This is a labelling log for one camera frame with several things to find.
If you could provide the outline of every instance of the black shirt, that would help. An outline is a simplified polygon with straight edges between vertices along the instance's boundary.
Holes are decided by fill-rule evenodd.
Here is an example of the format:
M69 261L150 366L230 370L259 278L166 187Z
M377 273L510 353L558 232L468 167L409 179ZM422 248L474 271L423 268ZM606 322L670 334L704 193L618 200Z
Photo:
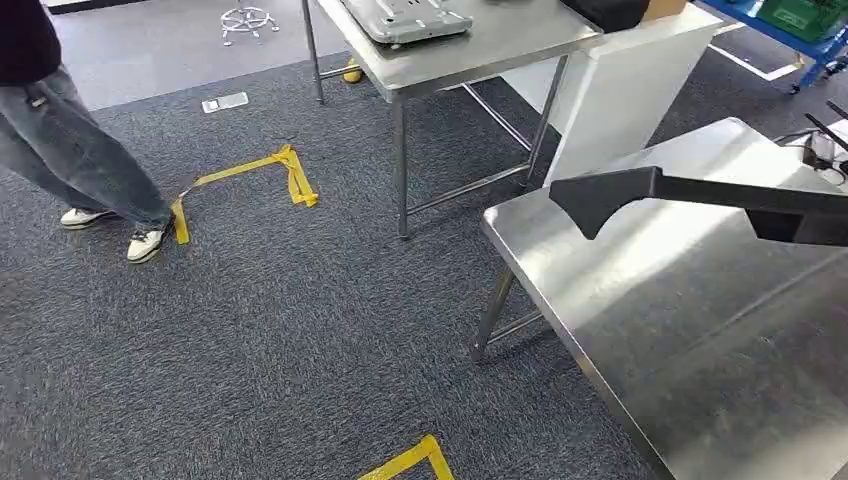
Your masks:
M39 0L3 1L0 27L0 86L42 80L59 68L62 49Z

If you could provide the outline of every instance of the gray carpet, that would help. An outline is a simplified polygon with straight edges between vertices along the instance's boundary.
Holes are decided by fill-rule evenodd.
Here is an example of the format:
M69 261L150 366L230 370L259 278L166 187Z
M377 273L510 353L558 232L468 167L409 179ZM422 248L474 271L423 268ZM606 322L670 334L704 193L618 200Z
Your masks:
M431 433L458 479L652 478L542 326L468 358L501 268L480 217L516 184L415 216L414 239L395 240L387 105L328 82L320 107L308 71L97 112L169 197L283 143L321 195L292 206L276 166L203 187L185 202L192 242L143 266L123 259L129 225L61 231L59 204L0 173L0 477L352 479ZM729 115L803 128L825 98L848 99L841 81L790 98L707 52L654 141ZM481 89L532 125L505 84ZM242 90L250 105L200 113ZM525 155L463 92L412 102L410 128L414 202ZM527 308L517 291L507 315Z

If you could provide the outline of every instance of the white floor line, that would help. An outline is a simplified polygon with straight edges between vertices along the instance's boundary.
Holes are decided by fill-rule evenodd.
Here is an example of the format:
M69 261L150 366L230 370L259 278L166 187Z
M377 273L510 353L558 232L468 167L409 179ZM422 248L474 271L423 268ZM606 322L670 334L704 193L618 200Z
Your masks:
M717 37L717 36L719 36L723 33L732 32L734 30L739 30L740 28L742 28L744 26L745 26L745 24L742 23L742 22L731 23L730 25L725 25L725 26L719 28L718 30L716 30L716 33L713 36Z
M727 50L716 47L715 45L708 45L708 47L712 48L713 50L720 53L723 57L727 58L731 62L739 65L740 67L744 68L745 70L748 70L749 72L753 73L754 75L762 78L763 80L765 80L767 82L773 82L773 81L777 80L778 78L789 75L790 73L794 72L795 70L798 70L799 68L801 68L798 65L793 63L793 64L790 64L790 65L786 65L785 67L780 67L773 72L766 73L766 72L760 70L759 68L751 65L750 63L746 62L745 60L742 60L741 58L733 55L732 53L728 52Z

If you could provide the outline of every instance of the black bag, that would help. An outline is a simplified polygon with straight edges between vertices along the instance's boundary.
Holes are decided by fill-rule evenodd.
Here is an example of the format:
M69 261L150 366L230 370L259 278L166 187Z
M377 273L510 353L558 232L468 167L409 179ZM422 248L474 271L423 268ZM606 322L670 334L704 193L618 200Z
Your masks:
M605 33L639 25L651 0L561 0Z

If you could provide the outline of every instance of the yellow object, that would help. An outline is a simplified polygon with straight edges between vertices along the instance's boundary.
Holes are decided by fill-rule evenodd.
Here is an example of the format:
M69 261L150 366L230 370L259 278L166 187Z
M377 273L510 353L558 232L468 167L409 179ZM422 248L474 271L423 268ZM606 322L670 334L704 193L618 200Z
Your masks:
M347 61L347 66L356 65L356 60L350 59ZM342 80L347 83L359 83L362 80L362 70L357 70L355 72L348 72L342 75Z
M174 230L176 231L177 243L184 245L189 242L188 223L183 210L183 197L186 196L193 188L207 183L212 183L222 178L232 177L239 173L244 173L272 163L280 163L288 170L288 185L289 195L292 203L305 203L307 207L312 207L318 203L318 194L312 191L309 181L306 180L306 174L303 173L303 167L300 165L300 160L297 158L297 153L291 148L291 145L283 145L279 152L272 154L269 157L248 162L243 165L237 165L220 172L210 173L197 179L185 192L171 204L171 211L174 212Z
M433 473L438 480L453 480L448 462L445 461L445 456L442 455L442 450L439 449L439 444L432 435L425 436L418 445L389 460L382 467L359 477L359 480L388 480L409 470L425 458L430 460L430 466L433 467Z

